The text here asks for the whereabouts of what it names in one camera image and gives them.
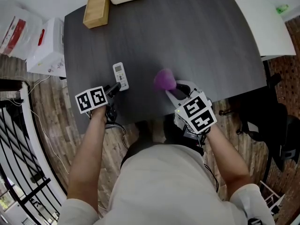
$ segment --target air conditioner remote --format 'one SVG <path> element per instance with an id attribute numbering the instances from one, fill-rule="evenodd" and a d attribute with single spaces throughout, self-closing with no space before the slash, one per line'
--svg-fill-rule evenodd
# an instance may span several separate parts
<path id="1" fill-rule="evenodd" d="M 127 90 L 129 88 L 129 85 L 128 85 L 128 81 L 126 78 L 123 63 L 121 63 L 121 62 L 116 63 L 112 67 L 113 67 L 114 75 L 116 77 L 116 81 L 121 83 L 122 87 L 121 87 L 120 91 Z"/>

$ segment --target person's left hand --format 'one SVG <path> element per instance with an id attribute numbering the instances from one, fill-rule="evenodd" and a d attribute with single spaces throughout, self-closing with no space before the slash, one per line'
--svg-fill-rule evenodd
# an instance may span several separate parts
<path id="1" fill-rule="evenodd" d="M 92 110 L 92 119 L 93 118 L 100 119 L 106 124 L 107 118 L 105 112 L 106 112 L 106 105 L 95 108 L 94 110 Z"/>

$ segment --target brick wall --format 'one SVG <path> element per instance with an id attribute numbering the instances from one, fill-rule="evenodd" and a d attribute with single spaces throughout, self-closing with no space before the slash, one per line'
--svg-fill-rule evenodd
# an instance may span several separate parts
<path id="1" fill-rule="evenodd" d="M 283 79 L 276 87 L 278 101 L 286 105 L 288 114 L 300 118 L 300 16 L 288 21 L 286 26 L 297 55 L 269 60 L 269 69 L 271 75 L 280 73 Z M 300 212 L 299 164 L 288 161 L 284 172 L 280 172 L 272 162 L 267 184 L 275 192 L 285 194 L 276 222 L 278 225 L 289 225 Z"/>

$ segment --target black and white fiducial marker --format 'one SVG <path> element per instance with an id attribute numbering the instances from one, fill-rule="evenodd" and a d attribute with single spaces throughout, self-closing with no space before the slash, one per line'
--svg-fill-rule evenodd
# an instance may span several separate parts
<path id="1" fill-rule="evenodd" d="M 175 112 L 193 129 L 196 134 L 209 128 L 217 119 L 204 92 L 188 100 Z"/>
<path id="2" fill-rule="evenodd" d="M 88 89 L 75 96 L 80 113 L 86 113 L 97 107 L 108 104 L 103 87 Z"/>

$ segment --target wooden tabletop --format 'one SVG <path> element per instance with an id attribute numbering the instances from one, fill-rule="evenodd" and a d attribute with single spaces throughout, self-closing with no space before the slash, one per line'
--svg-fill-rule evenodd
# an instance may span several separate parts
<path id="1" fill-rule="evenodd" d="M 123 62 L 130 88 L 116 96 L 117 121 L 129 124 L 174 111 L 153 79 L 170 68 L 177 80 L 194 82 L 212 100 L 266 85 L 251 30 L 234 0 L 135 0 L 110 4 L 108 24 L 88 29 L 85 7 L 65 17 L 67 84 L 80 133 L 88 117 L 75 95 L 113 85 L 113 64 Z"/>

